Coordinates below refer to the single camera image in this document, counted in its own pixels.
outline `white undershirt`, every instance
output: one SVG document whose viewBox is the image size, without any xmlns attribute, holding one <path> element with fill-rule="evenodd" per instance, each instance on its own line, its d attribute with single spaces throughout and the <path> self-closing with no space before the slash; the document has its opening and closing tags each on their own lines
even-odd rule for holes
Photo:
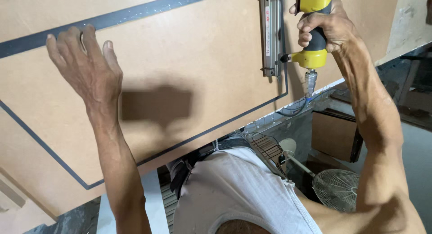
<svg viewBox="0 0 432 234">
<path fill-rule="evenodd" d="M 246 220 L 272 234 L 321 234 L 294 193 L 249 148 L 219 150 L 197 162 L 181 188 L 174 233 L 214 234 L 228 220 Z"/>
</svg>

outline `black rubber grip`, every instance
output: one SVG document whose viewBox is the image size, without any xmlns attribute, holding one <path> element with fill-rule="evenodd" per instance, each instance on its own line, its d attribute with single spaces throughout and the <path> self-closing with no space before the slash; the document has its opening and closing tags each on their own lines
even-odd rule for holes
<svg viewBox="0 0 432 234">
<path fill-rule="evenodd" d="M 314 13 L 322 13 L 322 14 L 330 14 L 331 11 L 331 1 L 327 5 L 327 7 L 322 10 L 315 11 Z M 315 29 L 310 31 L 312 35 L 312 40 L 309 42 L 309 45 L 304 48 L 306 51 L 320 51 L 325 49 L 327 38 L 324 35 L 323 29 L 321 27 L 316 27 Z"/>
</svg>

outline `fan stand pole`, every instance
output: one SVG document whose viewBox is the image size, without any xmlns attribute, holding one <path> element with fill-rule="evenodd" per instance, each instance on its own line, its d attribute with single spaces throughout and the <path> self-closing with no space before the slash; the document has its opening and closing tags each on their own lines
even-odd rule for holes
<svg viewBox="0 0 432 234">
<path fill-rule="evenodd" d="M 297 164 L 300 168 L 302 168 L 305 172 L 307 172 L 312 177 L 315 177 L 315 173 L 309 170 L 305 165 L 301 164 L 298 160 L 296 160 L 291 154 L 287 154 L 288 158 L 292 160 L 295 164 Z"/>
</svg>

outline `yellow nail gun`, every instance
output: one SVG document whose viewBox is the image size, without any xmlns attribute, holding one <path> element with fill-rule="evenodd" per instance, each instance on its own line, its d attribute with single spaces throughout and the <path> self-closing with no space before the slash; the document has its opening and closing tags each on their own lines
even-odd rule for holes
<svg viewBox="0 0 432 234">
<path fill-rule="evenodd" d="M 312 97 L 317 74 L 315 69 L 325 65 L 327 59 L 326 38 L 321 27 L 310 31 L 312 40 L 301 52 L 293 54 L 283 53 L 283 11 L 282 0 L 260 0 L 261 26 L 263 29 L 263 73 L 264 76 L 279 76 L 282 64 L 297 62 L 307 68 L 305 74 L 306 98 Z M 296 0 L 296 12 L 311 14 L 319 12 L 330 14 L 331 0 Z"/>
</svg>

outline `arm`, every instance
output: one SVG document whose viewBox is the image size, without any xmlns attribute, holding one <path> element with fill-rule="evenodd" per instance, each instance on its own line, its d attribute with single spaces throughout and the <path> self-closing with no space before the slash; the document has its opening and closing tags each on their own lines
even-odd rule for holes
<svg viewBox="0 0 432 234">
<path fill-rule="evenodd" d="M 323 28 L 326 49 L 333 54 L 351 92 L 356 121 L 368 149 L 357 191 L 357 211 L 375 212 L 375 220 L 386 227 L 400 227 L 403 223 L 399 229 L 413 227 L 421 233 L 424 227 L 408 198 L 399 113 L 376 73 L 366 45 L 340 0 L 333 0 L 330 15 L 314 13 L 299 22 L 299 45 L 308 45 L 309 31 L 317 26 Z"/>
<path fill-rule="evenodd" d="M 95 28 L 88 25 L 83 43 L 80 31 L 71 27 L 61 32 L 58 40 L 48 35 L 47 49 L 61 75 L 84 101 L 117 232 L 151 233 L 140 175 L 117 119 L 123 72 L 112 42 L 104 43 L 102 54 Z"/>
</svg>

